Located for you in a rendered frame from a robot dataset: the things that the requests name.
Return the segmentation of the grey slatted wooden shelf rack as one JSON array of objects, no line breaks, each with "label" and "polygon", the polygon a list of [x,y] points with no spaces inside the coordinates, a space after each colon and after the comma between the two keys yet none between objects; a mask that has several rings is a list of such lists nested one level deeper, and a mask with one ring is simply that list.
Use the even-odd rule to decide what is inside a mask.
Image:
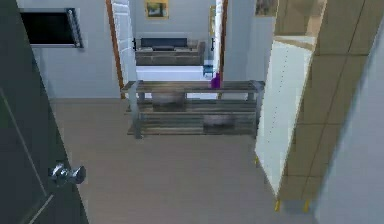
[{"label": "grey slatted wooden shelf rack", "polygon": [[[208,81],[130,81],[121,92],[128,96],[131,117],[128,133],[137,139],[147,135],[257,135],[263,81],[224,81],[213,89]],[[182,111],[154,111],[152,94],[186,94]],[[232,115],[235,126],[221,132],[203,130],[205,115]]]}]

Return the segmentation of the grey box on rack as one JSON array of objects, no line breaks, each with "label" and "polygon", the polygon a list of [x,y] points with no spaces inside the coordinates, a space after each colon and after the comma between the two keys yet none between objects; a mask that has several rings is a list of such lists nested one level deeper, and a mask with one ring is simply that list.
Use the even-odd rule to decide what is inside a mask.
[{"label": "grey box on rack", "polygon": [[221,132],[232,129],[235,118],[232,115],[205,115],[203,117],[203,130],[206,133]]},{"label": "grey box on rack", "polygon": [[185,108],[186,94],[182,92],[163,92],[152,94],[154,111],[182,111]]}]

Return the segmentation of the purple bottle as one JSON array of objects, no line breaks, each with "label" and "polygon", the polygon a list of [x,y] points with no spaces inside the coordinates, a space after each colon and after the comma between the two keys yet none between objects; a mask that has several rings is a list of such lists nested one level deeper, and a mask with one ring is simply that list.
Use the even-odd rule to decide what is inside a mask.
[{"label": "purple bottle", "polygon": [[221,77],[220,77],[220,73],[219,72],[215,73],[215,76],[211,79],[210,84],[211,84],[211,87],[213,89],[217,89],[217,88],[220,87],[220,85],[221,85]]}]

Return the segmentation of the white low table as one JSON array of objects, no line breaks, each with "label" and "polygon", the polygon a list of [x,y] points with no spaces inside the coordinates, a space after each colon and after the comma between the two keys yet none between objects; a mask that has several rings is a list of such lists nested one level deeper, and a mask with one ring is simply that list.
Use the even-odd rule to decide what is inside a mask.
[{"label": "white low table", "polygon": [[144,81],[201,81],[202,66],[137,66],[137,76]]}]

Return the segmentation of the grey sofa with dark cushion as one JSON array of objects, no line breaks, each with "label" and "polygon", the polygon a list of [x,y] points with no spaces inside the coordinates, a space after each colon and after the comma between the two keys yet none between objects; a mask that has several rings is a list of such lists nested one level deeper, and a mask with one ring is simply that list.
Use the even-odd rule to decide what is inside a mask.
[{"label": "grey sofa with dark cushion", "polygon": [[202,66],[206,43],[188,38],[141,38],[137,66]]}]

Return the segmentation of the white room door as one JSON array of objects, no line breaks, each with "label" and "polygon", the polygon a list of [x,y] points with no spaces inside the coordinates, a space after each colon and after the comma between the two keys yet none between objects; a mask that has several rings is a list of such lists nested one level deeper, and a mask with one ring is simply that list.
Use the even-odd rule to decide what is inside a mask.
[{"label": "white room door", "polygon": [[129,0],[111,0],[123,85],[137,80]]}]

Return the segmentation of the white and beige tall cupboard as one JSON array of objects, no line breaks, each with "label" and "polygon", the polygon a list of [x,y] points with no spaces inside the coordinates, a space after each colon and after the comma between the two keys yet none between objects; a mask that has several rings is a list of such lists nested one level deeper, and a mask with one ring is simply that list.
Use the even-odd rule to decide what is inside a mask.
[{"label": "white and beige tall cupboard", "polygon": [[255,146],[277,205],[316,199],[368,61],[384,0],[275,0]]}]

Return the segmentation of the silver round door knob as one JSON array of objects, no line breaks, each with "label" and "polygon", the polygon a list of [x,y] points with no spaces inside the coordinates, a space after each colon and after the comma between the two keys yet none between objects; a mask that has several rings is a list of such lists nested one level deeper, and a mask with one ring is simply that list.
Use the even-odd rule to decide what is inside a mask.
[{"label": "silver round door knob", "polygon": [[68,169],[63,163],[58,163],[49,173],[50,179],[57,185],[63,186],[66,183],[81,184],[87,176],[84,166],[77,169]]}]

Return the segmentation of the dark grey room door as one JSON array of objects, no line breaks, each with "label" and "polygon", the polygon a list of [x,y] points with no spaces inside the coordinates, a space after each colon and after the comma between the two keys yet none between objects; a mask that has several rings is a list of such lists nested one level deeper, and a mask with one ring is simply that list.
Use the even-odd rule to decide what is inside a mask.
[{"label": "dark grey room door", "polygon": [[0,0],[0,224],[89,224],[16,0]]}]

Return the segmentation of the yellow framed wall picture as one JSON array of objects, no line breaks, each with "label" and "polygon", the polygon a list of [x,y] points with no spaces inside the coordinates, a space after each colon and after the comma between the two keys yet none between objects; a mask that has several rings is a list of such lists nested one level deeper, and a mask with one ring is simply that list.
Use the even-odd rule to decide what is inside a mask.
[{"label": "yellow framed wall picture", "polygon": [[168,0],[144,0],[144,8],[148,19],[168,19]]}]

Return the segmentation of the brown framed wall picture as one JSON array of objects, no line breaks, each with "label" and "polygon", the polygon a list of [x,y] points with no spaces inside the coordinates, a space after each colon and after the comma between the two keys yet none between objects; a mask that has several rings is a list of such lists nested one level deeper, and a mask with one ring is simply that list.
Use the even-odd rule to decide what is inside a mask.
[{"label": "brown framed wall picture", "polygon": [[278,7],[278,0],[256,0],[255,15],[274,17]]}]

